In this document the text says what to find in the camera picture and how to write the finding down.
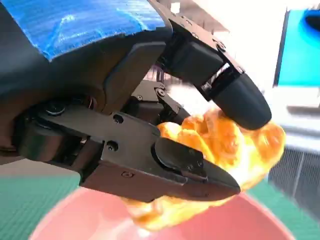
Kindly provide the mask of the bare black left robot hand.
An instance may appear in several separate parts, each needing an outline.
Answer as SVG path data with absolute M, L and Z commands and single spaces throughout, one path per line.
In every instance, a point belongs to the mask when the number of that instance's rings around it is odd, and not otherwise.
M 215 201 L 240 186 L 157 125 L 188 113 L 151 67 L 190 83 L 241 127 L 272 117 L 210 32 L 154 0 L 3 0 L 0 152 L 80 173 L 88 189 L 151 202 Z

